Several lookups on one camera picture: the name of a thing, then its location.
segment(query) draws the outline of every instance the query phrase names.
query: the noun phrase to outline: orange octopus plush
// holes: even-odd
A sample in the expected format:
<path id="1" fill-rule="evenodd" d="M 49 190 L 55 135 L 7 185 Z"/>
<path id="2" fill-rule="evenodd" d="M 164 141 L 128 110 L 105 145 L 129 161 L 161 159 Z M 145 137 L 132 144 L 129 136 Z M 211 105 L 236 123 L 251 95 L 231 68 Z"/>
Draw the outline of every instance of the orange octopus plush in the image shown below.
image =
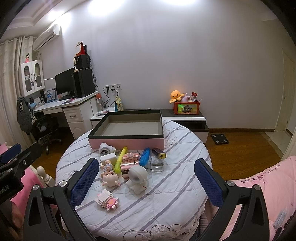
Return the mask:
<path id="1" fill-rule="evenodd" d="M 185 94 L 181 94 L 179 91 L 173 91 L 170 94 L 170 104 L 176 102 L 176 100 L 180 101 Z"/>

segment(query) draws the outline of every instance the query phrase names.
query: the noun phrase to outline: white door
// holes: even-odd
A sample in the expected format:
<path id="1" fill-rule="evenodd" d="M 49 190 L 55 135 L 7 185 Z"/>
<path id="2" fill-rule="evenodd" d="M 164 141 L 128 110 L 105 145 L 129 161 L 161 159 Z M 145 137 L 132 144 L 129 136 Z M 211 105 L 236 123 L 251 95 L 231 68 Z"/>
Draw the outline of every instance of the white door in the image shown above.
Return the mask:
<path id="1" fill-rule="evenodd" d="M 21 81 L 22 83 L 22 94 L 24 96 L 31 95 L 35 92 L 32 63 L 24 63 L 20 66 Z"/>
<path id="2" fill-rule="evenodd" d="M 75 140 L 86 133 L 84 122 L 71 122 L 68 124 Z"/>
<path id="3" fill-rule="evenodd" d="M 35 91 L 40 91 L 45 88 L 41 60 L 32 61 L 32 68 Z"/>
<path id="4" fill-rule="evenodd" d="M 283 52 L 284 58 L 284 89 L 281 101 L 281 109 L 275 131 L 285 131 L 291 116 L 295 95 L 295 65 Z"/>

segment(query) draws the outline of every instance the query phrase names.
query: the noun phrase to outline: box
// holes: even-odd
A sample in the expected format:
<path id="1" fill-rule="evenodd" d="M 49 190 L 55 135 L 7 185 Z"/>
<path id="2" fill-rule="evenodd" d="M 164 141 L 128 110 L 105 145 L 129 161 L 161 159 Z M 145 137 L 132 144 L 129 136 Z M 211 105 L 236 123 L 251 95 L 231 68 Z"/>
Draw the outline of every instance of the box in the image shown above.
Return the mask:
<path id="1" fill-rule="evenodd" d="M 88 135 L 92 149 L 106 143 L 121 150 L 164 150 L 163 123 L 160 110 L 109 112 Z"/>
<path id="2" fill-rule="evenodd" d="M 200 111 L 199 102 L 175 102 L 174 103 L 174 113 L 183 115 L 199 115 Z"/>

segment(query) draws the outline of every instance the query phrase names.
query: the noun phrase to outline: yellow highlighter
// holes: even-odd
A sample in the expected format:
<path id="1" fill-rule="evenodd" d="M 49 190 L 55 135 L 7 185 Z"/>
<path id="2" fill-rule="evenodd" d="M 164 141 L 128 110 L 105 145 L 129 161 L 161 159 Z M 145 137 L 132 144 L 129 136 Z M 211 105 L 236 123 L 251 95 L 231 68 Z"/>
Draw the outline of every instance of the yellow highlighter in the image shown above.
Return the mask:
<path id="1" fill-rule="evenodd" d="M 123 155 L 126 154 L 127 152 L 128 152 L 128 148 L 125 146 L 125 147 L 122 149 L 122 151 L 121 151 L 119 157 L 117 158 L 117 161 L 116 161 L 116 164 L 115 164 L 115 168 L 114 168 L 114 171 L 115 171 L 115 173 L 116 173 L 117 175 L 119 175 L 119 174 L 121 175 L 120 164 L 121 164 L 121 162 L 122 162 L 122 157 L 123 157 Z"/>

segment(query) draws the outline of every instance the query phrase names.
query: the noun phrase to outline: air conditioner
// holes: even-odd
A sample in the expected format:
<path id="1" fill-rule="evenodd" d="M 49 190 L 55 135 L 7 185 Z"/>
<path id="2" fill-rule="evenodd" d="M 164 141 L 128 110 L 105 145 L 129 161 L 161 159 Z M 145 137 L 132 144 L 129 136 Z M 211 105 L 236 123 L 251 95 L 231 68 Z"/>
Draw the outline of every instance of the air conditioner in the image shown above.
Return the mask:
<path id="1" fill-rule="evenodd" d="M 60 32 L 60 25 L 55 24 L 44 31 L 33 43 L 34 51 L 38 51 L 41 47 L 47 44 L 49 41 L 57 38 Z"/>

